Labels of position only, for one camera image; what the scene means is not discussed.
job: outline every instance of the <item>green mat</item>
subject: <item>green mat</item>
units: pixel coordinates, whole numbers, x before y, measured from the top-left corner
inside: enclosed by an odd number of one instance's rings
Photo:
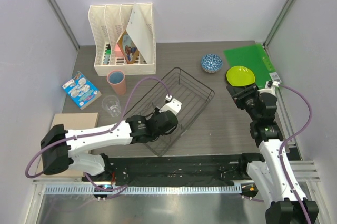
[[[281,81],[261,44],[225,50],[224,54],[230,67],[245,66],[250,69],[259,89],[263,89],[270,79]]]

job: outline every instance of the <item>tabletop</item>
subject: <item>tabletop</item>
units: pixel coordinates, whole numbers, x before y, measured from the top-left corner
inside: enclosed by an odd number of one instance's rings
[[[165,155],[207,155],[241,154],[258,152],[250,136],[251,119],[248,114],[236,107],[227,92],[224,76],[229,69],[224,50],[254,44],[254,41],[234,42],[196,42],[196,43],[158,43],[156,50],[156,76],[162,78],[174,67],[180,67],[215,91],[215,96],[189,130],[167,151]],[[81,71],[102,93],[84,110],[67,96],[63,113],[98,112],[98,125],[116,123],[120,117],[113,118],[102,108],[102,100],[108,95],[116,95],[106,81],[98,76],[93,65],[95,46],[83,46],[78,52],[74,72]],[[223,59],[222,69],[214,74],[201,68],[201,58],[206,54],[217,54]],[[145,75],[127,75],[127,93],[118,96],[122,109],[135,84]],[[145,81],[136,90],[130,107],[153,87],[154,81]],[[150,157],[154,154],[143,144],[114,145],[92,151],[105,153],[109,157]]]

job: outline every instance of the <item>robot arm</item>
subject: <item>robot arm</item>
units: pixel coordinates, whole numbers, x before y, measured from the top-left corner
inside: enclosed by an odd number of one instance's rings
[[[274,223],[306,223],[303,211],[294,194],[296,190],[305,205],[312,223],[318,215],[318,207],[314,201],[308,201],[289,164],[285,151],[279,155],[283,137],[277,123],[275,87],[278,82],[269,81],[266,88],[259,90],[256,84],[248,87],[227,86],[236,106],[245,110],[252,119],[250,133],[261,154],[246,153],[239,159],[240,170],[251,177],[256,184],[266,205],[266,222]],[[280,162],[284,166],[293,184],[288,183]]]
[[[156,108],[150,118],[134,115],[122,121],[113,131],[111,128],[114,125],[69,131],[64,130],[63,125],[54,126],[41,141],[41,148],[63,138],[74,137],[74,139],[52,147],[42,154],[43,173],[53,175],[70,169],[83,171],[92,176],[105,171],[111,174],[110,162],[106,155],[92,155],[86,152],[112,145],[147,143],[155,141],[160,135],[172,133],[177,127],[176,115],[182,104],[177,99],[166,97],[166,101],[168,100],[170,101],[162,108]]]

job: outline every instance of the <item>picture book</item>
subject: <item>picture book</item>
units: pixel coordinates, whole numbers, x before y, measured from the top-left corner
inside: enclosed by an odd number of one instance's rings
[[[127,63],[133,64],[139,56],[139,50],[131,40],[126,30],[120,35],[117,44],[120,47]]]
[[[101,96],[100,91],[80,71],[62,88],[81,110]]]

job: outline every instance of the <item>blue bowl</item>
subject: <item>blue bowl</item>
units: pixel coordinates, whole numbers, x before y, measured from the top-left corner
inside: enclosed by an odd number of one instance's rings
[[[201,59],[201,67],[208,73],[215,73],[223,66],[222,59],[216,54],[207,54]]]

